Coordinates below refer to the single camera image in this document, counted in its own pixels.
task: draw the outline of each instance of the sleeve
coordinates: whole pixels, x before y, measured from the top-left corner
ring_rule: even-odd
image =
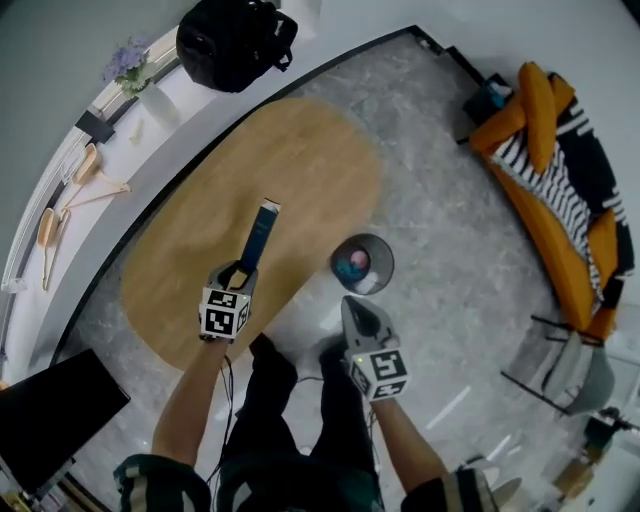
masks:
[[[402,512],[498,512],[481,471],[463,469],[425,482],[402,502]]]
[[[133,455],[114,471],[121,512],[208,512],[211,492],[191,466]]]

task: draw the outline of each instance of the round trash bin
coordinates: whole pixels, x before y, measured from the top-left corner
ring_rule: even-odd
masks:
[[[331,270],[342,286],[358,295],[382,290],[393,276],[395,260],[389,244],[369,233],[354,235],[331,255]]]

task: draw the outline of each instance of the cable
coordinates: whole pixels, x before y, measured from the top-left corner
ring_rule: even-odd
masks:
[[[297,382],[296,382],[296,384],[300,384],[301,382],[304,382],[304,381],[306,381],[306,380],[317,380],[317,381],[320,381],[320,382],[324,382],[324,379],[322,379],[322,378],[320,378],[320,377],[312,377],[312,376],[309,376],[309,377],[303,377],[302,379],[300,379],[299,381],[297,381]]]
[[[367,432],[369,433],[369,439],[371,440],[371,450],[374,455],[374,462],[377,461],[380,464],[380,457],[378,456],[378,450],[376,449],[376,444],[373,442],[373,426],[378,422],[378,418],[376,418],[375,413],[373,412],[373,408],[369,409],[369,414],[367,415]],[[378,499],[380,503],[382,503],[382,488],[380,487],[380,478],[376,479],[376,488],[378,490]]]
[[[233,392],[234,392],[234,387],[235,387],[235,379],[233,376],[233,367],[231,366],[231,360],[229,359],[228,356],[224,356],[224,360],[227,363],[227,369],[229,371],[229,385],[227,386],[227,379],[224,375],[224,371],[221,371],[220,373],[222,374],[222,383],[224,384],[224,392],[225,392],[225,396],[227,397],[227,403],[229,404],[229,414],[227,416],[227,425],[225,426],[224,429],[224,437],[223,437],[223,441],[222,441],[222,449],[220,450],[220,460],[218,460],[218,464],[216,464],[216,467],[214,468],[214,470],[211,472],[211,475],[209,475],[209,478],[207,478],[207,485],[211,486],[211,480],[213,480],[213,477],[217,474],[218,477],[216,478],[216,486],[215,486],[215,490],[214,490],[214,495],[213,495],[213,502],[212,505],[215,504],[215,500],[216,500],[216,495],[218,493],[218,483],[220,481],[220,468],[222,467],[222,463],[224,462],[224,458],[225,458],[225,449],[227,447],[227,442],[229,441],[229,431],[231,429],[231,421],[233,420]]]

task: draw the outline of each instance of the gray floor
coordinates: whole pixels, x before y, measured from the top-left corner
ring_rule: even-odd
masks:
[[[519,500],[527,508],[552,494],[548,481],[579,426],[559,422],[551,408],[499,375],[511,367],[526,382],[541,378],[541,365],[556,347],[540,342],[529,315],[555,314],[555,305],[504,194],[468,148],[455,144],[455,136],[468,129],[459,109],[473,90],[448,56],[435,57],[407,35],[336,66],[292,96],[339,107],[369,133],[385,162],[383,194],[366,230],[387,240],[396,257],[394,278],[375,300],[391,314],[411,356],[413,380],[402,405],[452,469],[475,454],[488,455],[510,436],[496,462],[501,480],[524,478]],[[68,357],[93,348],[131,395],[130,405],[78,453],[72,469],[112,509],[118,496],[111,472],[127,455],[149,450],[180,376],[136,336],[120,302],[123,265],[136,239],[101,280],[64,350]],[[321,273],[291,307],[307,311],[307,323],[314,314],[331,317],[340,293],[335,286]],[[308,325],[289,324],[290,316],[283,312],[271,329],[274,336],[315,336]],[[236,402],[250,364],[248,354],[234,364]],[[468,386],[451,414],[427,429]],[[197,466],[203,476],[219,456],[228,411],[221,388]],[[320,389],[320,382],[301,383],[286,412],[301,448],[313,446],[320,431]],[[403,492],[379,432],[374,438],[387,508],[398,510]]]

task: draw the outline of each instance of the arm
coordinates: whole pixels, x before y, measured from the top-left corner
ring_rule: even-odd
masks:
[[[160,416],[153,434],[153,455],[195,465],[228,346],[223,340],[202,345]]]
[[[391,463],[407,493],[448,474],[442,460],[394,399],[372,402]]]

